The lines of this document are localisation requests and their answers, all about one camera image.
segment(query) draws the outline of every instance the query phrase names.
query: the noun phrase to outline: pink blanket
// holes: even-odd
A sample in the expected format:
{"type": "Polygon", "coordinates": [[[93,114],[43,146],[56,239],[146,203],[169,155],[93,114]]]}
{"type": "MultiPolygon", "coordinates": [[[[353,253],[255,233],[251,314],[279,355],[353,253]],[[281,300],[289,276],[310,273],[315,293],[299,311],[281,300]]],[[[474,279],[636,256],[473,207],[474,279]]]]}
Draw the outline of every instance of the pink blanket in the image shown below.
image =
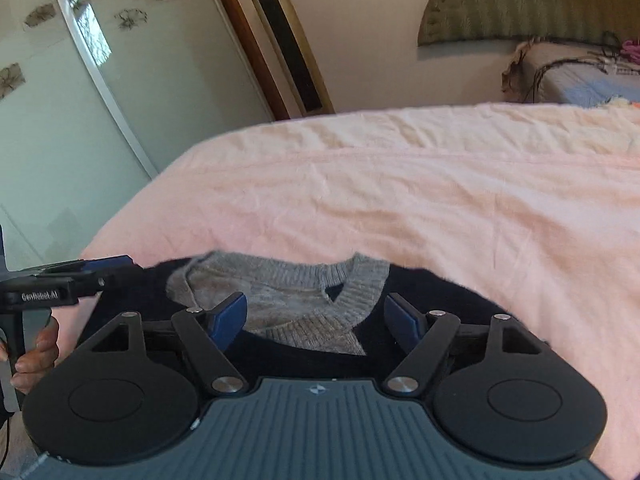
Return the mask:
{"type": "MultiPolygon", "coordinates": [[[[640,472],[640,112],[482,105],[273,124],[194,147],[84,257],[213,248],[427,267],[514,312],[601,391],[594,462],[640,472]]],[[[68,352],[91,311],[59,309],[68,352]]]]}

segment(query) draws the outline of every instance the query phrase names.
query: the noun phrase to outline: finger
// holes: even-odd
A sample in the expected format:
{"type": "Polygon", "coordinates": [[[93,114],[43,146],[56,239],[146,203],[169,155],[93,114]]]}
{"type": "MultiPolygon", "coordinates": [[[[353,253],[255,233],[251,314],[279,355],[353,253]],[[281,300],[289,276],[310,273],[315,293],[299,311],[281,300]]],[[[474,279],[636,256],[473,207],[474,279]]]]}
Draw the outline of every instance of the finger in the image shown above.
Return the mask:
{"type": "Polygon", "coordinates": [[[34,374],[15,374],[11,378],[11,384],[16,390],[28,394],[49,371],[41,370],[34,374]]]}
{"type": "Polygon", "coordinates": [[[38,338],[36,339],[36,348],[38,350],[47,350],[56,344],[58,341],[58,332],[60,326],[58,320],[55,317],[49,319],[49,323],[46,327],[40,330],[38,338]]]}
{"type": "Polygon", "coordinates": [[[21,374],[39,372],[53,366],[59,354],[60,351],[57,346],[49,348],[44,352],[32,350],[18,359],[15,364],[15,371],[21,374]]]}

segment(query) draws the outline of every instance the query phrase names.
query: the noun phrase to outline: logo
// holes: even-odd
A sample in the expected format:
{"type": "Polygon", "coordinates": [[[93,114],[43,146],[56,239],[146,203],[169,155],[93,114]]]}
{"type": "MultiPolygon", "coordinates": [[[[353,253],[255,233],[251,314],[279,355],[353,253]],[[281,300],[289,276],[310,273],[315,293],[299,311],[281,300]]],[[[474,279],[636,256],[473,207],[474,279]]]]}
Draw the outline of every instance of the logo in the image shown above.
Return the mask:
{"type": "Polygon", "coordinates": [[[45,300],[57,300],[58,292],[56,290],[45,290],[43,292],[30,292],[22,295],[22,300],[25,303],[30,301],[45,301],[45,300]]]}
{"type": "Polygon", "coordinates": [[[324,386],[322,386],[322,384],[316,384],[316,386],[312,386],[308,388],[308,390],[314,395],[322,395],[329,391],[324,386]]]}

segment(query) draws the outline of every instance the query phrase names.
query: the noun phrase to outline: fan-shaped headboard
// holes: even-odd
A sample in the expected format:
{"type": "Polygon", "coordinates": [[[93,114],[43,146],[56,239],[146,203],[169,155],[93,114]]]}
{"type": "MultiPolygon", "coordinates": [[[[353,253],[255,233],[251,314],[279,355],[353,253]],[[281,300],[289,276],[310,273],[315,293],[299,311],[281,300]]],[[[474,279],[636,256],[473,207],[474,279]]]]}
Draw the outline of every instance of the fan-shaped headboard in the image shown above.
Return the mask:
{"type": "Polygon", "coordinates": [[[429,0],[418,44],[530,38],[600,44],[640,36],[640,0],[429,0]]]}

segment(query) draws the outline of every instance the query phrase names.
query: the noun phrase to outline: door frame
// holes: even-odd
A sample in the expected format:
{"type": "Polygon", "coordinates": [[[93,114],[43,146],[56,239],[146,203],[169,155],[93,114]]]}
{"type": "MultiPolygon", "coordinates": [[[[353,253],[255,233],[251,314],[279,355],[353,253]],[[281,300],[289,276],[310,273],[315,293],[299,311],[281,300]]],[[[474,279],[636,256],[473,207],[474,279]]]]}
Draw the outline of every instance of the door frame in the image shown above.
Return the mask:
{"type": "Polygon", "coordinates": [[[262,89],[264,98],[273,113],[273,118],[276,121],[285,121],[290,119],[287,107],[282,100],[280,91],[276,86],[273,76],[269,70],[267,62],[264,60],[264,56],[258,46],[258,42],[255,39],[254,33],[249,26],[249,21],[244,15],[244,11],[240,6],[238,0],[220,0],[222,6],[225,7],[226,15],[229,18],[238,41],[244,50],[244,54],[254,71],[255,78],[258,81],[258,85],[262,89]]]}

